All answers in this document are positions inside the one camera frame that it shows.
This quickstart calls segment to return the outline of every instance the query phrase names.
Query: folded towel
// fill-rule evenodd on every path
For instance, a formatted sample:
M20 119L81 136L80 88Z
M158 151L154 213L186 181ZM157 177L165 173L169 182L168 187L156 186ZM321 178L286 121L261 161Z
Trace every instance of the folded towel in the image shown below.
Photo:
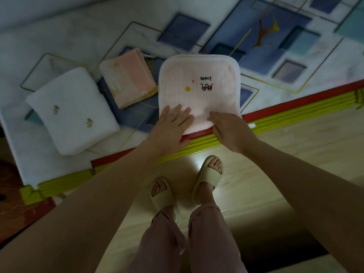
M120 127L85 68L52 80L26 99L61 155L75 155Z
M100 71L119 108L151 97L157 85L140 49L133 49L100 64Z
M159 113L169 105L191 107L195 116L185 134L213 126L210 111L240 116L240 69L235 59L215 54L177 55L167 59L159 72Z

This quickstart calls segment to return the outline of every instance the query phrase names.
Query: leg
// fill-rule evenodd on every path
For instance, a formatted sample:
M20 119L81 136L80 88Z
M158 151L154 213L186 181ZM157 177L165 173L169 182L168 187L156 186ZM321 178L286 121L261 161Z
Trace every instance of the leg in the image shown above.
M222 173L220 160L212 159L208 166ZM246 272L212 190L211 184L202 182L196 192L202 205L193 211L189 222L192 272Z
M164 190L166 185L157 179L152 189L152 196ZM174 217L173 206L167 206L157 213L140 241L136 256L127 270L128 273L180 271L184 235L174 222Z

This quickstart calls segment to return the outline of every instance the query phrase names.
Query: person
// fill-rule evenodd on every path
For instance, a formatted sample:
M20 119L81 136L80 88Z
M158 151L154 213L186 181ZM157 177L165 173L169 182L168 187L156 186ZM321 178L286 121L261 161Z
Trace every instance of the person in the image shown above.
M180 139L194 117L189 108L180 110L181 105L172 111L166 107L137 148L85 182L4 247L0 251L2 271L95 272L148 171L160 157L189 144ZM260 141L236 115L211 112L208 119L214 123L217 139L265 172L308 230L348 272L364 271L361 187ZM224 174L222 161L210 157L206 163L193 193L193 201L201 206L189 222L192 272L245 272L238 247L212 194ZM152 201L171 205L161 208L153 218L128 272L179 271L184 237L174 222L178 210L169 191L163 178L152 183Z

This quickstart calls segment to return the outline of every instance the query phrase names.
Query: forearm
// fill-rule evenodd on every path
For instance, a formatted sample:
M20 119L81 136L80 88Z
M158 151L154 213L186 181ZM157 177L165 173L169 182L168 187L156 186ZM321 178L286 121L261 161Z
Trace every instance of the forearm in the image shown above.
M350 272L364 268L364 190L258 142L244 155L272 180L322 245Z
M143 145L85 182L0 252L2 268L93 273L158 155Z

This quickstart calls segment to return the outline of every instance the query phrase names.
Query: foot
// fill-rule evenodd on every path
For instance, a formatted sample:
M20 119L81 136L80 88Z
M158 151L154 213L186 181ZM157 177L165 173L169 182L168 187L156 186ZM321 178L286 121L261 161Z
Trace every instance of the foot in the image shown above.
M166 184L164 183L162 178L157 178L154 182L153 188L152 188L152 197L156 196L158 193L161 193L167 189ZM173 206L167 206L162 209L162 211L169 217L173 218L173 220L176 219L176 215L173 210Z
M222 174L222 163L218 158L213 158L207 165L208 167L216 170L220 174ZM201 204L205 203L215 203L214 197L212 195L212 191L214 190L214 186L210 183L202 181L197 188L196 198L201 201Z

